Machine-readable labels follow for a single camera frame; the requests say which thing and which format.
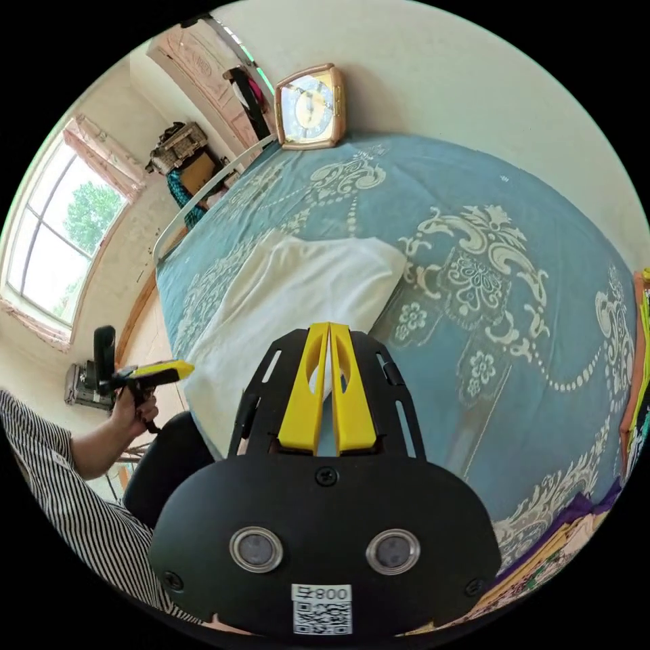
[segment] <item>window frame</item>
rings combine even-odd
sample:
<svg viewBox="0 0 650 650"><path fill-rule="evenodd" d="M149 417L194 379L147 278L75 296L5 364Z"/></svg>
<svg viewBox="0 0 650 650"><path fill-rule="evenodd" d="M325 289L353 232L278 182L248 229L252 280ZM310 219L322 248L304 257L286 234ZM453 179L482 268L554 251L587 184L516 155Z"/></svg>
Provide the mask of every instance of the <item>window frame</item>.
<svg viewBox="0 0 650 650"><path fill-rule="evenodd" d="M45 220L44 216L47 211L47 208L56 193L56 190L59 188L61 182L65 178L66 174L70 170L70 167L76 160L81 160L82 163L84 163L83 159L80 158L80 156L72 149L70 148L71 151L71 157L70 160L67 162L64 170L60 173L58 178L56 179L56 182L52 185L52 188L49 191L49 194L47 196L47 199L45 200L45 203L43 205L43 209L41 210L41 214L38 214L30 205L30 201L36 192L37 188L39 187L39 184L43 178L43 174L45 173L45 170L47 169L47 166L49 165L50 161L52 158L57 154L57 152L60 150L60 148L64 146L67 147L67 145L64 142L63 138L63 131L59 132L53 139L51 143L47 146L45 149L44 153L40 156L40 159L37 162L37 168L35 169L35 173L32 176L32 178L29 180L27 183L24 191L23 191L23 199L18 201L15 204L15 209L13 210L13 215L10 221L13 223L11 224L11 229L12 233L7 241L7 246L5 249L5 255L4 255L4 263L3 263L3 273L2 273L2 288L3 288L3 298L6 299L9 303L12 304L12 306L16 309L18 309L21 312L24 312L26 316L29 316L40 325L46 327L46 328L51 328L55 327L60 330L62 330L63 333L67 334L70 338L72 337L72 331L74 329L74 324L77 320L77 316L79 314L79 308L81 306L81 302L83 300L83 296L85 294L85 285L89 279L89 277L93 273L93 267L95 264L95 261L97 260L98 253L100 252L102 248L102 242L110 233L110 231L113 229L115 226L116 222L119 220L120 216L124 212L124 210L128 207L129 203L118 190L114 191L121 197L122 199L122 205L120 209L116 212L113 220L111 221L110 225L106 228L106 232L104 233L102 239L100 240L99 244L97 245L97 248L92 252L92 253L87 253L86 251L83 251L81 248L79 248L76 244L73 242L69 241L65 235L57 232L54 228L52 228L50 225L48 225ZM24 223L24 216L25 214L29 212L36 220L37 224L36 227L34 228L34 232L32 234L29 247L27 249L27 254L25 256L25 261L24 261L24 266L22 268L22 275L21 275L21 281L20 281L20 288L15 287L10 281L9 281L9 272L10 269L12 268L12 265L14 263L14 255L16 253L16 244L18 240L18 235L20 233L20 230L23 227ZM39 305L37 302L33 301L31 298L26 296L24 294L24 287L25 287L25 282L26 282L26 277L27 277L27 272L29 269L30 265L30 260L31 256L33 253L34 245L36 243L37 236L40 232L41 228L46 228L50 233L52 233L55 237L60 239L64 244L69 246L72 250L76 251L78 254L82 255L84 258L86 258L88 262L88 266L85 272L85 275L83 276L83 279L81 280L81 286L79 288L79 293L77 296L77 301L74 306L74 311L72 312L70 316L70 321L68 322L64 318L60 318L50 310L42 307ZM30 310L26 311L25 307L29 306Z"/></svg>

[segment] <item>window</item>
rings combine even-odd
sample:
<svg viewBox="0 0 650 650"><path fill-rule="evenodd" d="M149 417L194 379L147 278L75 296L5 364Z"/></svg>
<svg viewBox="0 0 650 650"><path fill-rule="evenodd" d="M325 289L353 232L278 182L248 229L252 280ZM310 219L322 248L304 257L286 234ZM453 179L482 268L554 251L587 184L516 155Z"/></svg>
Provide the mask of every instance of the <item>window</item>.
<svg viewBox="0 0 650 650"><path fill-rule="evenodd" d="M242 49L242 51L244 52L244 54L248 57L248 60L251 61L251 63L253 63L253 65L255 65L255 67L256 67L256 69L257 69L257 72L259 73L259 76L264 80L264 83L269 87L269 90L271 91L271 94L272 94L272 95L275 95L275 94L276 94L276 91L275 91L275 89L273 88L273 85L272 85L271 82L267 79L267 77L266 77L266 75L264 74L264 72L262 72L262 68L257 68L257 64L255 63L255 59L253 58L253 55L252 55L252 54L251 54L251 53L246 49L246 47L244 46L244 43L242 43L242 41L239 40L239 38L238 38L238 37L237 37L237 36L232 32L232 30L230 30L228 27L226 27L226 26L221 22L221 20L217 20L217 22L218 22L218 23L223 27L223 29L224 29L224 30L226 31L226 33L227 33L227 34L232 38L232 40L235 41L235 43L237 43L237 45L239 45L239 47L241 47L241 49Z"/></svg>
<svg viewBox="0 0 650 650"><path fill-rule="evenodd" d="M126 200L62 137L50 152L16 215L5 281L13 302L71 328L91 262Z"/></svg>

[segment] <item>qr code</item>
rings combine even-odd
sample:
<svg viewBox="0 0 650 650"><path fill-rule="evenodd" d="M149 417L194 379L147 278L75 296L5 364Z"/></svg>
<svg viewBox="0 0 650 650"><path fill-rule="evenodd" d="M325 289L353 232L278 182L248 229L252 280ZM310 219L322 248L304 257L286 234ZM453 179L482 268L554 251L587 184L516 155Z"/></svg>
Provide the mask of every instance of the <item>qr code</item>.
<svg viewBox="0 0 650 650"><path fill-rule="evenodd" d="M352 634L352 603L293 603L296 634Z"/></svg>

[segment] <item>basket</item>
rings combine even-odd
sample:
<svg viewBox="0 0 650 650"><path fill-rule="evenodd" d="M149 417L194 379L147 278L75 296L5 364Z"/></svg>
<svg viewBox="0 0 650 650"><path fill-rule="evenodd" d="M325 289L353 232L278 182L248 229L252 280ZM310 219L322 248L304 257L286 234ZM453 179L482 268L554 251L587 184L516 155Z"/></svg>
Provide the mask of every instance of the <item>basket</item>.
<svg viewBox="0 0 650 650"><path fill-rule="evenodd" d="M205 133L194 122L182 126L167 139L161 140L151 152L151 165L165 175L180 167L185 160L208 144Z"/></svg>

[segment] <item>pink curtain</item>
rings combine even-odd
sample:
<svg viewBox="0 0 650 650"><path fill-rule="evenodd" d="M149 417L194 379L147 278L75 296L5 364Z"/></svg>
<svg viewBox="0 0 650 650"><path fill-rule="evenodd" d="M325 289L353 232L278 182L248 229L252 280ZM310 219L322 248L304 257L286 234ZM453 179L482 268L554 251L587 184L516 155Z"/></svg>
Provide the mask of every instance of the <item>pink curtain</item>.
<svg viewBox="0 0 650 650"><path fill-rule="evenodd" d="M41 323L32 316L29 316L14 307L4 298L0 298L0 309L6 311L10 316L13 316L17 321L25 325L25 327L34 332L42 341L49 343L53 348L60 350L61 352L68 352L70 350L69 334L45 325L45 323Z"/></svg>
<svg viewBox="0 0 650 650"><path fill-rule="evenodd" d="M135 202L145 187L146 172L124 147L83 114L68 123L63 139L104 182Z"/></svg>

